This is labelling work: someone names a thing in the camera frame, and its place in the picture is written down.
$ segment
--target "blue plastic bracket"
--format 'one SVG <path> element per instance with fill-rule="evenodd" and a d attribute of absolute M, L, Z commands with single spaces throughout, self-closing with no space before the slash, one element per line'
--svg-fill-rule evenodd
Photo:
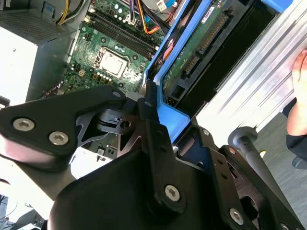
<path fill-rule="evenodd" d="M 151 68 L 155 60 L 157 59 L 158 55 L 162 52 L 162 48 L 166 44 L 168 38 L 172 34 L 174 28 L 178 24 L 182 13 L 184 12 L 185 8 L 187 7 L 189 1 L 186 1 L 183 9 L 181 10 L 180 14 L 178 15 L 175 23 L 168 31 L 167 35 L 165 36 L 164 41 L 162 42 L 159 50 L 156 52 L 154 58 L 148 65 L 147 69 L 144 72 L 144 81 L 145 83 L 146 79 L 148 78 L 148 70 Z M 165 125 L 167 127 L 169 136 L 171 138 L 171 141 L 174 142 L 175 139 L 179 136 L 179 134 L 183 131 L 183 129 L 189 124 L 190 118 L 188 115 L 180 112 L 179 110 L 167 105 L 163 101 L 163 92 L 162 92 L 162 79 L 167 74 L 168 70 L 180 54 L 181 50 L 183 49 L 184 45 L 190 38 L 190 36 L 193 34 L 194 30 L 196 29 L 197 25 L 199 24 L 200 20 L 202 20 L 207 8 L 209 7 L 211 3 L 211 0 L 203 0 L 196 12 L 194 13 L 194 16 L 191 18 L 190 22 L 188 23 L 186 29 L 184 30 L 183 34 L 179 38 L 178 42 L 176 43 L 174 49 L 170 53 L 168 59 L 165 61 L 164 65 L 161 67 L 160 71 L 157 73 L 157 75 L 154 78 L 154 82 L 157 85 L 158 89 L 158 103 L 157 103 L 157 111 L 160 119 L 160 123 Z"/>
<path fill-rule="evenodd" d="M 262 0 L 265 4 L 272 7 L 279 13 L 284 12 L 293 2 L 293 0 Z"/>

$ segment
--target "circuit board slot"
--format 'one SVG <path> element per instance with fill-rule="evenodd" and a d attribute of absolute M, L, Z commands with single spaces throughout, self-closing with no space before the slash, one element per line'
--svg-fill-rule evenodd
<path fill-rule="evenodd" d="M 155 53 L 155 49 L 153 46 L 121 29 L 117 25 L 113 24 L 112 22 L 99 15 L 99 13 L 95 13 L 95 15 L 97 16 L 97 18 L 95 19 L 95 23 L 93 24 L 94 29 L 109 36 L 115 41 L 118 41 L 127 48 L 133 50 L 134 52 L 148 59 L 151 59 L 152 54 Z"/>

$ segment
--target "green circuit board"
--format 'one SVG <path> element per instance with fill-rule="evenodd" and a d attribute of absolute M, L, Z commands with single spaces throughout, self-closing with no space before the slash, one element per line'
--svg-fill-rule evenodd
<path fill-rule="evenodd" d="M 82 23 L 61 91 L 73 92 L 104 84 L 137 92 L 149 60 Z"/>
<path fill-rule="evenodd" d="M 117 20 L 118 25 L 121 27 L 137 33 L 146 40 L 152 41 L 157 46 L 162 43 L 164 39 L 162 31 L 158 30 L 153 35 L 147 35 L 143 30 L 140 16 L 137 13 L 135 13 L 135 19 L 133 21 L 130 20 L 130 10 L 125 3 L 122 3 L 119 0 L 97 0 L 93 6 L 104 15 Z M 151 21 L 147 23 L 148 28 L 152 28 L 154 26 L 155 24 L 153 24 Z"/>
<path fill-rule="evenodd" d="M 194 54 L 197 50 L 206 47 L 210 44 L 211 36 L 215 35 L 217 32 L 213 29 L 210 35 L 204 37 L 206 33 L 209 31 L 213 23 L 216 23 L 216 28 L 219 25 L 222 25 L 221 22 L 225 22 L 226 16 L 224 14 L 220 14 L 223 8 L 223 5 L 227 1 L 216 1 L 214 5 L 209 7 L 208 11 L 205 13 L 202 22 L 194 31 L 193 35 L 177 57 L 176 61 L 165 75 L 162 80 L 163 92 L 165 92 L 169 87 L 173 86 L 173 83 L 180 78 L 180 75 L 183 71 L 188 71 L 189 68 L 192 68 L 193 65 L 198 61 L 197 57 L 194 57 Z"/>

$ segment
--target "motherboard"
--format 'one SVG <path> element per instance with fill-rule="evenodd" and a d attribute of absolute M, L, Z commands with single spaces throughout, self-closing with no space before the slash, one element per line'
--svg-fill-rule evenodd
<path fill-rule="evenodd" d="M 111 84 L 123 92 L 137 92 L 148 63 L 147 58 L 82 23 L 62 91 Z"/>
<path fill-rule="evenodd" d="M 131 20 L 125 3 L 99 0 L 90 5 L 76 39 L 61 92 L 111 84 L 126 93 L 139 91 L 164 35 L 161 30 L 144 33 L 140 16 Z"/>

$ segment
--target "yellow wire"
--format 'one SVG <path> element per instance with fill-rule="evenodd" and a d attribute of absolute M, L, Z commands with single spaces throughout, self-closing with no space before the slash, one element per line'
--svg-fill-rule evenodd
<path fill-rule="evenodd" d="M 67 13 L 68 13 L 68 8 L 69 8 L 69 0 L 66 0 L 65 10 L 64 10 L 64 13 L 61 17 L 61 20 L 58 23 L 59 25 L 65 20 Z"/>

